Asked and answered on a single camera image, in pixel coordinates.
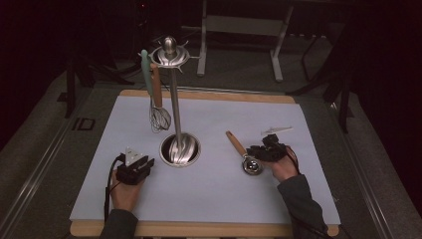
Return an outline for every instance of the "whisk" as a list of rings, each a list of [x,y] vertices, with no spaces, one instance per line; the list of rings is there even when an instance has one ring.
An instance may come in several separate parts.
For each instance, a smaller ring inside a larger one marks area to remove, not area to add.
[[[152,95],[154,99],[154,107],[152,108],[152,120],[156,131],[168,130],[171,126],[171,116],[168,111],[162,107],[161,81],[159,79],[159,71],[156,64],[151,63],[152,69]]]

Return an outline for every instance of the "metal utensil stand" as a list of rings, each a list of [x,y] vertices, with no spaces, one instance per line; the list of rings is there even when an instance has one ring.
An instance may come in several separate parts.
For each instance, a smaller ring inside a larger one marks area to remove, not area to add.
[[[182,46],[177,46],[172,37],[166,37],[164,44],[155,49],[149,56],[158,68],[168,69],[170,75],[170,95],[173,108],[175,134],[167,137],[160,146],[160,156],[165,163],[174,167],[185,167],[198,158],[201,146],[198,138],[188,132],[182,132],[180,126],[179,101],[177,94],[176,69],[181,73],[180,67],[191,57]]]

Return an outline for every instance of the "metal spoon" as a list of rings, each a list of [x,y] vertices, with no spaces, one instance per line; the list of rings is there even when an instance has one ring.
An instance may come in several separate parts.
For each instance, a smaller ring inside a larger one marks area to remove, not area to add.
[[[185,164],[192,157],[195,150],[195,139],[187,133],[182,134],[181,145],[177,138],[173,140],[169,149],[170,161],[176,164]]]
[[[263,172],[264,167],[261,162],[253,156],[248,155],[245,147],[242,146],[236,136],[230,131],[226,131],[226,135],[229,140],[235,146],[239,154],[244,158],[242,162],[243,170],[250,175],[258,175]]]

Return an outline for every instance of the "ladle bowl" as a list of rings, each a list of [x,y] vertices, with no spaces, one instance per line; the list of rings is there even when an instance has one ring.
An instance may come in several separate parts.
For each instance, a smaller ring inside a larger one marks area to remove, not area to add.
[[[182,137],[184,143],[188,142],[188,144],[184,145],[184,148],[182,148],[185,153],[179,154],[183,158],[174,158],[174,154],[172,154],[174,153],[173,150],[178,150],[175,145],[176,134],[168,136],[161,143],[160,156],[167,165],[173,167],[186,167],[198,159],[199,154],[201,153],[201,144],[199,143],[198,138],[188,132],[183,132]]]
[[[251,156],[245,156],[242,166],[243,170],[250,175],[259,175],[264,170],[262,163],[255,157]]]

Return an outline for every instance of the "white paper sheet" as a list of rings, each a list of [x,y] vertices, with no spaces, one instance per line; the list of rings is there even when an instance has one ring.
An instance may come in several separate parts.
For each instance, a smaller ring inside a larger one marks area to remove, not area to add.
[[[170,112],[171,101],[164,99]],[[299,105],[179,100],[181,129],[195,135],[201,153],[192,165],[175,168],[159,157],[162,141],[174,134],[153,133],[149,99],[118,97],[71,220],[102,220],[108,171],[127,146],[155,158],[134,214],[141,221],[290,223],[290,217],[271,169],[258,176],[246,174],[242,157],[226,136],[230,130],[245,146],[262,145],[261,131],[292,126],[277,133],[280,142],[296,152],[301,173],[307,176],[312,194],[327,224],[339,224],[305,117]]]

